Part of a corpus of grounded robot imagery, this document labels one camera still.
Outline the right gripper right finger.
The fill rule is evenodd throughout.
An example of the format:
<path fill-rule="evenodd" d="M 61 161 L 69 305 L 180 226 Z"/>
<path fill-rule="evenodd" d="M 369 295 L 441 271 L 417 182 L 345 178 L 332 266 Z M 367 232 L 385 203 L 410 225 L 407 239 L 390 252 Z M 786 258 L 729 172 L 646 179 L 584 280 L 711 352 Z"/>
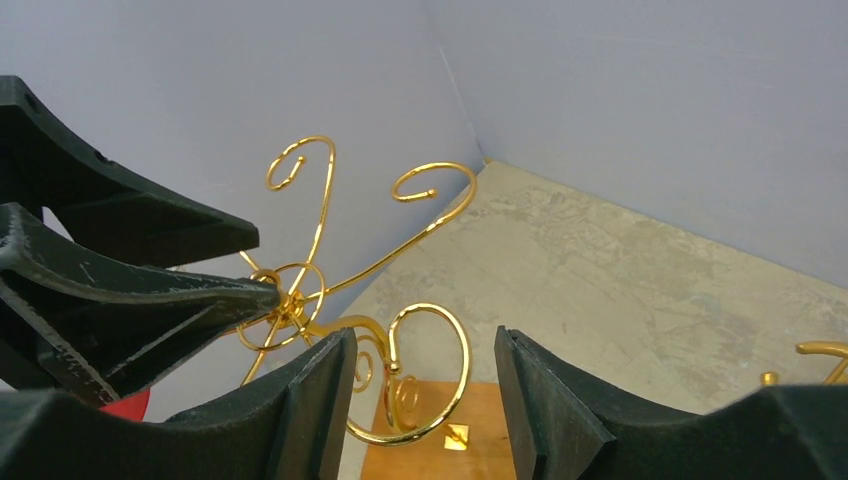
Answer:
<path fill-rule="evenodd" d="M 847 389 L 778 385 L 706 415 L 622 390 L 499 327 L 494 346 L 520 479 L 843 479 Z"/>

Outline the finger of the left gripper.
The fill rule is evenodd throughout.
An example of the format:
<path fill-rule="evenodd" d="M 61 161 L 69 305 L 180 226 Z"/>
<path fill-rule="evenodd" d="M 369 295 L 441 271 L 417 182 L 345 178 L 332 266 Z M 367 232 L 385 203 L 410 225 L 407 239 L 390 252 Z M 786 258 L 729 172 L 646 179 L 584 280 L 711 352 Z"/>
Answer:
<path fill-rule="evenodd" d="M 37 219 L 49 209 L 74 242 L 132 265 L 174 267 L 259 245 L 250 221 L 104 156 L 14 75 L 1 78 L 1 201 Z"/>
<path fill-rule="evenodd" d="M 1 377 L 103 406 L 277 306 L 267 283 L 125 264 L 1 208 Z"/>

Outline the red plastic goblet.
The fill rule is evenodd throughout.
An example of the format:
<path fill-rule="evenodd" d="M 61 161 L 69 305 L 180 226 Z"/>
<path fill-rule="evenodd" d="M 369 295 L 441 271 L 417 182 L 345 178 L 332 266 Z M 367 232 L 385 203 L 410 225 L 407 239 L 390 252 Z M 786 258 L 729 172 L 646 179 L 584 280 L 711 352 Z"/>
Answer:
<path fill-rule="evenodd" d="M 150 389 L 144 390 L 138 394 L 105 405 L 100 408 L 100 411 L 126 420 L 141 422 L 146 415 L 150 394 Z"/>

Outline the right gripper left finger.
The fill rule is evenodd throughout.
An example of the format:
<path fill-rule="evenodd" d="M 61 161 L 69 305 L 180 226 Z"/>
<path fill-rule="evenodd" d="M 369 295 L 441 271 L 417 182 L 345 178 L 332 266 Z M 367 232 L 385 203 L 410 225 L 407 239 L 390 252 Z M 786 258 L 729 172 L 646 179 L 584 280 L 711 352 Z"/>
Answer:
<path fill-rule="evenodd" d="M 334 479 L 357 355 L 336 331 L 284 366 L 161 423 L 58 390 L 1 396 L 5 479 Z"/>

